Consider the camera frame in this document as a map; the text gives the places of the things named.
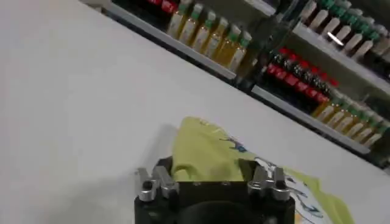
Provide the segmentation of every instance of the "white tabletop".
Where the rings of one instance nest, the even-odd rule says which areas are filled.
[[[129,223],[129,174],[190,115],[387,223],[384,172],[79,2],[2,2],[0,30],[1,224]]]

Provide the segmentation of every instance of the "glass bottle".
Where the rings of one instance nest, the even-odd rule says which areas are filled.
[[[329,15],[329,9],[330,7],[333,6],[335,3],[334,0],[322,0],[319,2],[320,3],[320,8],[321,10],[318,12],[316,17],[312,20],[310,25],[308,26],[312,30],[317,30],[317,28],[324,22],[324,20],[328,17]]]
[[[224,36],[224,32],[228,24],[229,23],[225,18],[221,18],[219,20],[219,25],[217,29],[210,35],[210,37],[206,41],[204,49],[202,50],[202,52],[206,57],[208,58],[215,57],[215,54],[217,53],[217,50],[221,45],[222,37]]]
[[[366,142],[369,137],[375,133],[377,125],[383,120],[381,116],[374,113],[374,115],[369,119],[368,125],[362,128],[353,138],[356,142],[363,143]]]
[[[324,123],[331,128],[335,128],[335,125],[348,113],[348,108],[352,103],[353,101],[345,96],[341,107],[337,108],[333,114],[326,118]]]
[[[377,128],[377,131],[375,134],[373,134],[370,138],[365,140],[363,142],[363,145],[367,148],[371,147],[377,140],[382,138],[383,133],[390,127],[390,123],[388,121],[383,121],[379,127]]]
[[[183,44],[190,44],[190,41],[192,40],[192,37],[194,35],[194,32],[196,30],[199,15],[203,10],[202,4],[196,4],[194,6],[194,10],[191,13],[190,18],[185,22],[185,25],[183,27],[182,33],[180,34],[179,41]]]
[[[201,50],[204,48],[204,44],[210,34],[210,30],[215,18],[215,13],[213,11],[210,11],[207,15],[206,22],[199,28],[199,31],[197,32],[197,35],[194,39],[192,47],[195,51],[202,53]]]
[[[335,130],[340,133],[343,133],[345,129],[349,128],[351,125],[359,121],[359,108],[360,106],[356,102],[352,103],[349,106],[348,112],[345,113],[344,117],[340,119],[337,124],[335,124]]]
[[[367,34],[363,41],[360,41],[360,44],[356,45],[355,53],[352,55],[352,59],[359,60],[361,59],[367,51],[369,51],[375,43],[377,43],[381,37],[387,35],[387,30],[382,25],[377,25],[372,30],[371,33]]]
[[[328,32],[332,33],[333,30],[340,24],[341,17],[346,13],[351,5],[351,2],[349,1],[336,1],[336,3],[329,10],[330,16],[328,16],[321,24],[318,32],[321,32],[323,37],[326,37]]]
[[[229,35],[224,39],[221,48],[218,50],[216,61],[219,64],[227,66],[232,59],[240,33],[241,30],[236,25],[233,25]]]
[[[359,131],[369,125],[370,118],[374,115],[374,112],[370,108],[363,108],[360,106],[359,119],[355,124],[350,124],[350,127],[344,129],[344,135],[353,138]]]
[[[358,23],[356,23],[354,31],[350,32],[344,39],[345,46],[341,52],[350,54],[351,50],[362,41],[363,37],[367,35],[372,30],[374,19],[371,17],[362,18]]]
[[[319,105],[311,115],[321,122],[326,120],[326,118],[340,107],[342,97],[343,96],[339,91],[332,89],[331,101]]]
[[[192,0],[182,0],[179,8],[176,10],[176,12],[173,13],[171,22],[169,23],[168,30],[166,33],[177,39],[179,37],[179,34],[182,32],[184,22],[185,22],[185,13],[190,6]]]
[[[248,32],[244,32],[244,35],[239,42],[238,47],[236,48],[235,53],[233,54],[232,59],[227,65],[227,68],[232,72],[235,72],[240,65],[246,54],[246,48],[248,47],[250,41],[252,40],[252,36]]]
[[[363,11],[360,9],[349,9],[341,18],[341,23],[334,30],[333,33],[336,35],[336,39],[339,42],[343,42],[344,38],[352,31],[352,27],[358,21],[358,18],[363,14]],[[342,47],[334,39],[327,37],[328,41],[332,41],[333,45],[337,47]]]

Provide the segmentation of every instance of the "store shelf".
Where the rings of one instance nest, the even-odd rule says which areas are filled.
[[[144,32],[148,33],[149,35],[152,35],[153,37],[161,40],[162,42],[168,44],[169,46],[180,51],[181,53],[191,57],[192,59],[196,60],[198,63],[212,69],[213,71],[224,76],[225,78],[230,80],[230,79],[234,79],[236,77],[236,74],[234,72],[228,70],[227,68],[221,66],[220,64],[214,62],[213,60],[210,60],[208,57],[192,50],[187,45],[182,44],[181,42],[177,41],[176,39],[173,39],[172,37],[170,37],[169,35],[167,35],[163,31],[161,31],[158,28],[143,21],[141,18],[137,17],[136,15],[124,10],[120,6],[118,6],[112,2],[108,2],[104,5],[104,9],[106,9],[110,13],[113,13],[116,16],[122,18],[123,20],[127,21],[128,23],[136,26],[137,28],[143,30]]]
[[[337,51],[326,40],[324,40],[318,34],[304,26],[302,23],[299,23],[293,30],[293,32],[302,39],[306,40],[312,46],[327,54],[330,58],[344,65],[346,68],[354,72],[357,76],[361,77],[365,81],[369,82],[371,85],[376,86],[377,88],[384,91],[386,94],[390,95],[389,83],[378,77],[374,72],[365,68],[363,65],[352,60],[345,54]]]
[[[299,109],[292,106],[288,102],[285,102],[284,100],[279,99],[278,97],[269,93],[265,89],[260,88],[259,86],[255,86],[252,89],[252,93],[258,95],[260,98],[266,100],[267,102],[269,102],[272,105],[276,106],[277,108],[281,109],[285,113],[288,113],[290,116],[295,117],[298,120],[310,125],[311,127],[314,127],[315,129],[320,130],[322,133],[335,139],[336,141],[341,142],[342,144],[348,146],[349,148],[358,152],[359,154],[367,154],[370,152],[370,150],[368,148],[366,148],[365,146],[363,146],[363,145],[355,142],[354,140],[338,133],[337,131],[326,126],[325,124],[321,123],[320,121],[313,119],[310,115],[300,111]]]

